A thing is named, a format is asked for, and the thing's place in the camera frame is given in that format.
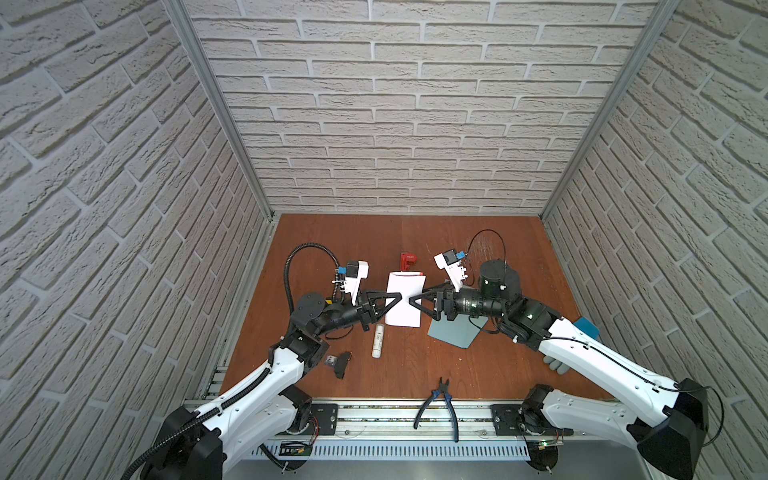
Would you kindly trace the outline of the pink white letter card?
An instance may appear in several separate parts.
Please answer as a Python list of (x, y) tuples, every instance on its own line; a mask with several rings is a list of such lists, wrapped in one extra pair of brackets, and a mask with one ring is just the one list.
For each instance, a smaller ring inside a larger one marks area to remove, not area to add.
[(401, 299), (385, 315), (387, 326), (419, 328), (421, 311), (413, 307), (409, 300), (423, 291), (426, 275), (422, 272), (391, 272), (388, 277), (387, 292), (399, 293)]

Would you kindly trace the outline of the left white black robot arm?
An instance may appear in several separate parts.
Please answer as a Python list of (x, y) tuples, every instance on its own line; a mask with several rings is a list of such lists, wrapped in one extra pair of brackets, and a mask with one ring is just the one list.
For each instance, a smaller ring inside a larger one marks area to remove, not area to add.
[(266, 360), (197, 409), (173, 411), (123, 478), (220, 479), (279, 433), (314, 435), (312, 399), (297, 384), (324, 362), (328, 334), (356, 325), (369, 330), (403, 300), (399, 292), (361, 289), (369, 273), (365, 261), (334, 267), (333, 295), (289, 297), (287, 331), (269, 348)]

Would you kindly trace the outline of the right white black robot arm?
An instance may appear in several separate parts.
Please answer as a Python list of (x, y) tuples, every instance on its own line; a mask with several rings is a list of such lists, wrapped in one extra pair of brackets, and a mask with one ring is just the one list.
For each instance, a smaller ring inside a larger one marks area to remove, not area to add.
[(436, 255), (448, 281), (412, 296), (410, 305), (435, 321), (491, 319), (496, 333), (541, 353), (559, 369), (580, 373), (613, 397), (593, 400), (538, 384), (518, 409), (521, 434), (533, 438), (583, 431), (636, 450), (668, 477), (693, 478), (703, 448), (716, 439), (708, 433), (711, 387), (648, 370), (524, 296), (519, 274), (505, 259), (484, 262), (474, 285), (465, 285), (465, 256), (455, 250)]

